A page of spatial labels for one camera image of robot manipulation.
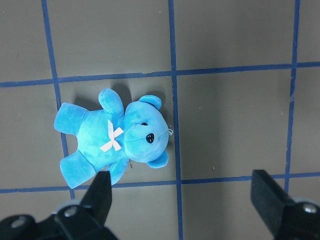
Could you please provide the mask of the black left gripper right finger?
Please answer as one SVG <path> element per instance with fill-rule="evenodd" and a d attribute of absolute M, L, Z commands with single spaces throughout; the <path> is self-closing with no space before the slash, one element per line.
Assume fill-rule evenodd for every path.
<path fill-rule="evenodd" d="M 274 240 L 320 238 L 320 206 L 289 196 L 263 169 L 252 171 L 250 200 Z"/>

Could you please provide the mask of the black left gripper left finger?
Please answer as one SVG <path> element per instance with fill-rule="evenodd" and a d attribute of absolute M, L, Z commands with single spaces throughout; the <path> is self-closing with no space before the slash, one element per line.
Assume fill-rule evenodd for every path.
<path fill-rule="evenodd" d="M 36 222 L 28 214 L 0 221 L 2 240 L 116 240 L 105 226 L 112 204 L 111 176 L 100 171 L 79 203 L 69 203 Z"/>

